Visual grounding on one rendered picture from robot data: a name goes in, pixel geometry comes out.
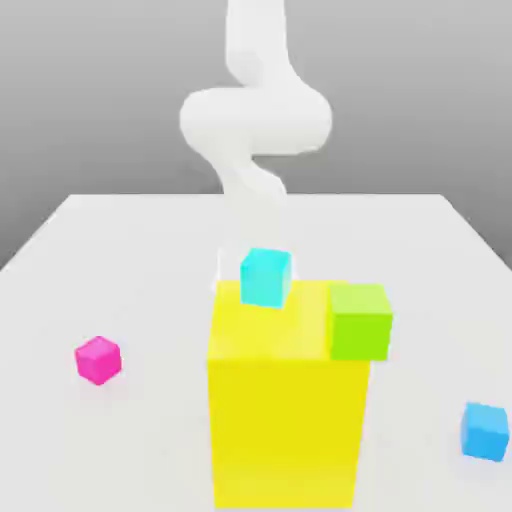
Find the small cyan cube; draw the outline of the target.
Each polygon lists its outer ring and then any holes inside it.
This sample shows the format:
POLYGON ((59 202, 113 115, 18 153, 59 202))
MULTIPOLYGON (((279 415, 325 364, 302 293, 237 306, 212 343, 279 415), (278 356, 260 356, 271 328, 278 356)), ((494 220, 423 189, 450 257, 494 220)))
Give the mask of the small cyan cube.
POLYGON ((288 251, 252 248, 240 266, 242 304, 282 309, 292 282, 288 251))

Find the small green cube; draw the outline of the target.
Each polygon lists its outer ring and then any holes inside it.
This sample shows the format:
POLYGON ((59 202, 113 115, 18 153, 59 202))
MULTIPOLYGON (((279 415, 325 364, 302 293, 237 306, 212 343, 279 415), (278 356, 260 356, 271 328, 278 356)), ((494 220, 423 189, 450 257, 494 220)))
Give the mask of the small green cube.
POLYGON ((382 284, 329 284, 327 341, 333 360, 385 361, 392 323, 391 304, 382 284))

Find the small pink cube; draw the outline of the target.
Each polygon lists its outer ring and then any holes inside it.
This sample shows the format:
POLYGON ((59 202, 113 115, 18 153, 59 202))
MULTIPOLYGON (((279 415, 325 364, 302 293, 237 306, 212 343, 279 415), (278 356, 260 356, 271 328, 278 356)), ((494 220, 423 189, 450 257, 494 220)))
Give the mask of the small pink cube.
POLYGON ((102 336, 96 336, 76 348, 74 355, 78 374, 98 386, 122 369, 120 347, 102 336))

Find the small blue cube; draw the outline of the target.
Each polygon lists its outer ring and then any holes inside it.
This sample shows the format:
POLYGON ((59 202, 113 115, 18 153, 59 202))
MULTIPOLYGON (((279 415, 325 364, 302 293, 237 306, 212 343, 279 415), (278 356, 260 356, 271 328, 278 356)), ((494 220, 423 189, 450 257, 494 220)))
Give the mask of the small blue cube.
POLYGON ((501 462, 510 440, 505 409, 468 402, 461 421, 460 437, 464 455, 501 462))

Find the large yellow box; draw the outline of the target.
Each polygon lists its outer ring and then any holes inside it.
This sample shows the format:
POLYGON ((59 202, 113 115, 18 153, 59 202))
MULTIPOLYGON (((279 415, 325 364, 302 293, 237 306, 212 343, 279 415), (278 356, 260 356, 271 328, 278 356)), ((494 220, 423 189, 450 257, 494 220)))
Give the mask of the large yellow box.
POLYGON ((352 505, 370 366, 327 341, 328 284, 296 281, 282 309, 217 284, 207 352, 214 504, 352 505))

